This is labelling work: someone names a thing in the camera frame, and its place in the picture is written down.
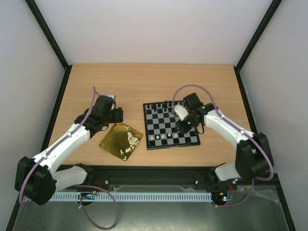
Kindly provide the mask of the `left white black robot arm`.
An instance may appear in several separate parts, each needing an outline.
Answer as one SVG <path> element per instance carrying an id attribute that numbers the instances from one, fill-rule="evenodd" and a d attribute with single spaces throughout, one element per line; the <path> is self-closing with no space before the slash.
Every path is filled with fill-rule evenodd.
<path id="1" fill-rule="evenodd" d="M 38 205 L 47 203 L 55 192 L 74 185 L 91 185 L 94 171 L 85 164 L 59 171 L 63 161 L 79 146 L 109 124 L 123 121 L 123 109 L 116 108 L 114 94 L 93 97 L 91 106 L 79 115 L 69 130 L 53 145 L 32 158 L 23 157 L 17 164 L 15 189 L 19 203 L 27 197 Z"/>

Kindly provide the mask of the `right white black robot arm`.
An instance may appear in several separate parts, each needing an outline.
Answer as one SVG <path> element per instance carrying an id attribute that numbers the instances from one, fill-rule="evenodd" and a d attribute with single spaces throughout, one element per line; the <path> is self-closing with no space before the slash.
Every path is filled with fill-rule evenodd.
<path id="1" fill-rule="evenodd" d="M 210 184 L 221 188 L 227 180 L 264 180 L 273 178 L 274 162 L 268 138 L 263 133 L 253 133 L 228 119 L 213 103 L 203 104 L 196 93 L 186 96 L 184 104 L 172 103 L 172 111 L 179 116 L 176 128 L 187 133 L 198 125 L 206 126 L 236 150 L 234 162 L 224 163 L 214 168 Z"/>

